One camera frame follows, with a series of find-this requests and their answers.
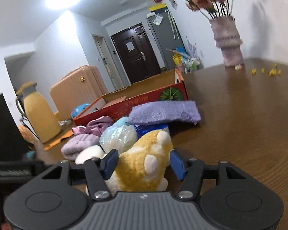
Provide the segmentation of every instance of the yellow thermos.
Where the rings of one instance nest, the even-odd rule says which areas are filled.
[[[16,106],[19,112],[28,118],[31,126],[42,143],[57,136],[62,128],[49,107],[47,100],[36,90],[36,83],[29,81],[16,92]],[[19,95],[23,96],[25,112],[19,108]]]

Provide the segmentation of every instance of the black screen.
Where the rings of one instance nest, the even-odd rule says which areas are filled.
[[[0,161],[21,160],[29,151],[8,109],[3,95],[0,95]]]

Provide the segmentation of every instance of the white round object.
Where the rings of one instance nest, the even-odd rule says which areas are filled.
[[[93,157],[103,158],[105,155],[102,148],[98,145],[94,145],[81,151],[74,161],[76,164],[83,164],[86,160],[92,159]]]

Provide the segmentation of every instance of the green pumpkin picture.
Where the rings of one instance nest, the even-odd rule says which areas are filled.
[[[168,101],[168,100],[183,100],[182,92],[174,87],[170,87],[165,89],[159,97],[160,101]]]

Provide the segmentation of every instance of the yellow plush toy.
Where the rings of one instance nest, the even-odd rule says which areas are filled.
[[[142,136],[119,156],[115,171],[106,181],[111,193],[166,190],[164,173],[172,149],[171,137],[165,131],[151,131]]]

